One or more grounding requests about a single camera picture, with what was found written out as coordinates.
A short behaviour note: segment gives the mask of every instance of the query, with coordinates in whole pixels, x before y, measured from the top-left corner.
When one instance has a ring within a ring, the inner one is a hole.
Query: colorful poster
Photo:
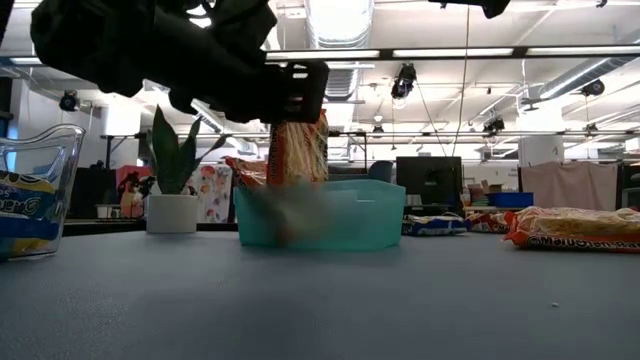
[[[155,178],[151,168],[123,166],[116,170],[116,184],[120,213],[125,218],[139,218],[144,215],[144,199],[149,195]]]
[[[225,223],[231,199],[231,168],[205,165],[198,169],[198,222]]]

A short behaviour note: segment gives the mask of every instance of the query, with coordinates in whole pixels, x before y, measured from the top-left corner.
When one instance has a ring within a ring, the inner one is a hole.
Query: table
[[[472,234],[359,254],[237,236],[79,236],[0,264],[0,359],[640,358],[637,256]]]

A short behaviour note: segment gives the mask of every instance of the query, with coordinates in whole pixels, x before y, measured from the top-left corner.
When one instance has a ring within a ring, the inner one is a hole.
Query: teal plastic bin
[[[289,248],[374,251],[400,242],[404,187],[378,180],[345,180],[325,183],[319,191],[330,214],[323,231],[314,238],[296,239]],[[234,203],[242,245],[275,246],[276,226],[258,211],[250,190],[236,188]]]

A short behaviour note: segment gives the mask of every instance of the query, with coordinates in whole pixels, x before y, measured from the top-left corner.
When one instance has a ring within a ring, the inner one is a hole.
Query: snake plant
[[[147,144],[151,149],[151,166],[158,187],[164,195],[182,193],[191,174],[198,168],[202,158],[221,147],[229,135],[221,135],[218,141],[202,156],[196,157],[196,136],[200,132],[200,120],[196,120],[187,139],[180,143],[178,135],[164,117],[158,106],[153,118],[153,127],[147,131]]]

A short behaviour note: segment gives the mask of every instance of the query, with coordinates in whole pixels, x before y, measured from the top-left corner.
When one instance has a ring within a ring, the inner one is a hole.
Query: orange food package
[[[505,240],[523,248],[640,253],[640,213],[529,207],[513,218]]]
[[[471,232],[506,234],[514,213],[507,211],[498,214],[471,214],[467,217],[467,228]]]
[[[253,188],[267,183],[266,162],[246,161],[232,157],[226,157],[224,161],[233,171],[238,186]]]
[[[294,185],[299,181],[325,182],[328,178],[325,110],[313,124],[272,125],[267,184]]]

